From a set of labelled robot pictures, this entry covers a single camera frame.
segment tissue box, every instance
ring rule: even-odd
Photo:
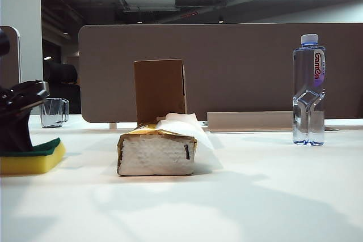
[[[142,125],[123,134],[117,144],[117,173],[124,176],[190,175],[194,171],[197,140]]]

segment black chair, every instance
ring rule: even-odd
[[[78,74],[73,65],[43,62],[44,80],[49,84],[49,97],[61,97],[69,101],[69,113],[81,113],[81,89],[77,85]]]

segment bottle cap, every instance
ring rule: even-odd
[[[301,45],[317,44],[318,35],[317,34],[305,34],[301,36]]]

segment bottle label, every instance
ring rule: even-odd
[[[325,78],[325,54],[321,49],[314,50],[314,86],[320,86]]]

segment cardboard box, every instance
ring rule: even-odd
[[[182,60],[134,62],[137,123],[156,122],[168,113],[187,113]]]

